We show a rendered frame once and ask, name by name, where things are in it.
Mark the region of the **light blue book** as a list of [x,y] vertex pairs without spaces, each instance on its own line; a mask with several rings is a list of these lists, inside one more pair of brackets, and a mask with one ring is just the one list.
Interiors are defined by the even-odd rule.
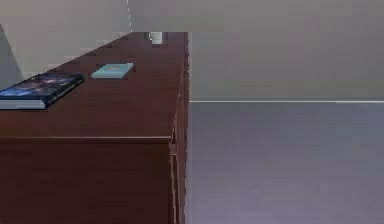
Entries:
[[97,71],[91,74],[93,79],[121,79],[123,78],[132,68],[133,63],[125,64],[105,64]]

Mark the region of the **dark red wooden cupboard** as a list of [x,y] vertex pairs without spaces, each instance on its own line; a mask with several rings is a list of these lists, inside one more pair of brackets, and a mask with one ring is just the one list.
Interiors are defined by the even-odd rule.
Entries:
[[0,110],[0,224],[186,224],[188,56],[133,32],[58,66],[86,79],[49,108]]

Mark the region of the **dark blue book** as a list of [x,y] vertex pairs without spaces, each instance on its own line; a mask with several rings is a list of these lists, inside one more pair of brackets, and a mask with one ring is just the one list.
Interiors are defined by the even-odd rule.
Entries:
[[82,74],[43,73],[0,91],[0,110],[45,110],[84,82]]

